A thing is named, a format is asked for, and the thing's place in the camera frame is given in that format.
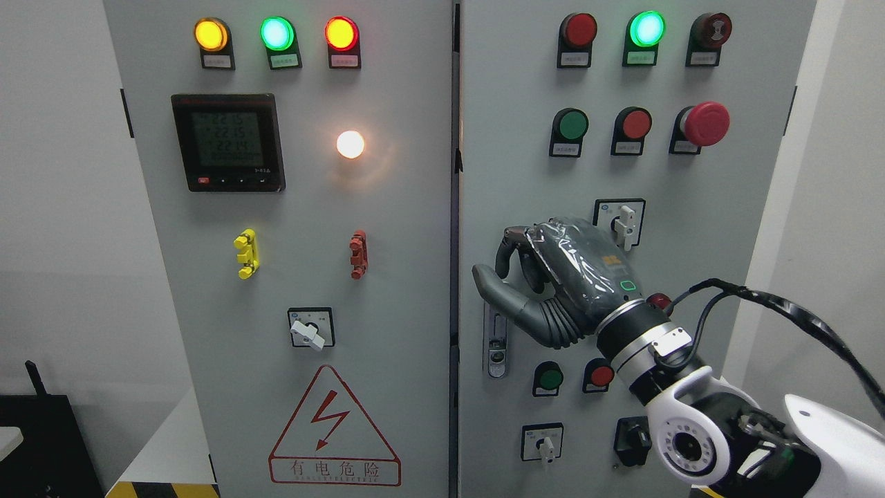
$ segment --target white switch handle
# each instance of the white switch handle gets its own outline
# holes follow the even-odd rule
[[[614,231],[618,234],[618,245],[629,251],[639,240],[636,229],[636,211],[627,206],[620,207],[620,216],[614,221]]]
[[[538,441],[538,453],[541,454],[541,461],[544,465],[550,465],[556,458],[556,447],[553,446],[551,438],[544,438]]]
[[[295,320],[289,331],[292,333],[292,341],[295,344],[306,344],[314,351],[322,351],[323,346],[326,345],[326,340],[317,333],[318,330],[313,325],[305,325],[298,320]]]

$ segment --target electrical hazard symbol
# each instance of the electrical hazard symbol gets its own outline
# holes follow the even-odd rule
[[[267,459],[277,484],[399,486],[399,457],[344,380],[322,365]]]

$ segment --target yellow indicator light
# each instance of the yellow indicator light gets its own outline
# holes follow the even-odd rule
[[[196,43],[207,52],[217,52],[227,46],[227,27],[220,19],[202,18],[194,26]]]
[[[366,140],[358,131],[349,130],[338,136],[338,142],[335,144],[340,153],[345,158],[356,159],[366,149]]]
[[[326,41],[337,51],[348,51],[357,45],[357,24],[344,16],[336,16],[326,23]]]

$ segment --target black cable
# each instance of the black cable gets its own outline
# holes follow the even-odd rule
[[[768,309],[773,310],[778,315],[781,315],[784,318],[790,320],[800,330],[817,339],[830,351],[839,356],[839,358],[848,363],[848,365],[854,371],[855,375],[858,376],[858,379],[860,380],[860,384],[864,388],[866,396],[870,399],[870,402],[872,402],[873,406],[876,408],[876,411],[879,412],[879,415],[882,417],[882,419],[885,419],[885,392],[882,391],[881,386],[878,382],[876,382],[876,379],[873,377],[873,375],[860,363],[858,358],[848,348],[848,345],[845,344],[845,341],[843,341],[842,338],[840,338],[839,335],[836,334],[835,331],[829,325],[827,325],[826,322],[821,320],[820,317],[818,317],[808,309],[797,305],[791,300],[784,299],[781,296],[777,296],[768,292],[753,291],[742,285],[731,284],[724,280],[719,280],[718,278],[710,278],[689,287],[687,291],[685,291],[682,295],[680,295],[679,298],[677,298],[675,301],[673,301],[673,303],[670,304],[670,306],[667,307],[666,311],[673,311],[675,305],[687,298],[689,295],[694,294],[695,292],[702,291],[703,289],[709,289],[711,287],[720,289],[722,293],[718,294],[716,297],[710,300],[710,302],[707,303],[707,306],[704,307],[704,312],[701,314],[701,319],[698,320],[698,331],[696,332],[696,340],[700,339],[699,332],[703,330],[703,323],[706,320],[706,315],[710,313],[710,308],[712,308],[712,306],[714,306],[717,302],[725,297],[722,296],[722,294],[725,294],[726,296],[737,296],[742,300],[747,300],[749,302],[759,304],[760,306],[767,307]],[[688,361],[690,361],[690,359],[694,356],[694,352],[696,350],[697,344],[692,346],[692,351],[689,352]],[[658,364],[658,366],[662,366],[662,368],[665,369],[675,368],[668,367],[666,363],[659,362],[657,356],[655,358],[655,362]]]
[[[691,363],[692,360],[695,359],[695,354],[697,354],[697,348],[701,344],[701,336],[704,334],[704,326],[707,322],[707,316],[710,314],[710,311],[716,306],[716,303],[730,296],[728,292],[720,292],[716,294],[710,301],[707,302],[707,305],[704,307],[704,311],[701,312],[701,316],[697,319],[697,327],[695,328],[695,338],[693,340],[693,344],[691,345],[691,349],[689,350],[688,355],[685,356],[680,362],[672,365],[664,361],[659,354],[655,353],[655,364],[658,365],[659,368],[670,371],[679,371],[682,370]]]

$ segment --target red terminal connector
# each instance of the red terminal connector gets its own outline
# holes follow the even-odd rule
[[[645,302],[651,303],[654,306],[659,307],[663,311],[666,309],[666,307],[670,306],[670,303],[673,302],[673,300],[671,300],[670,297],[666,294],[658,292],[657,294],[651,294],[649,298],[645,300]]]
[[[366,274],[369,268],[369,253],[366,249],[366,233],[363,230],[353,232],[350,237],[350,264],[353,270],[350,272],[350,278],[359,280]]]

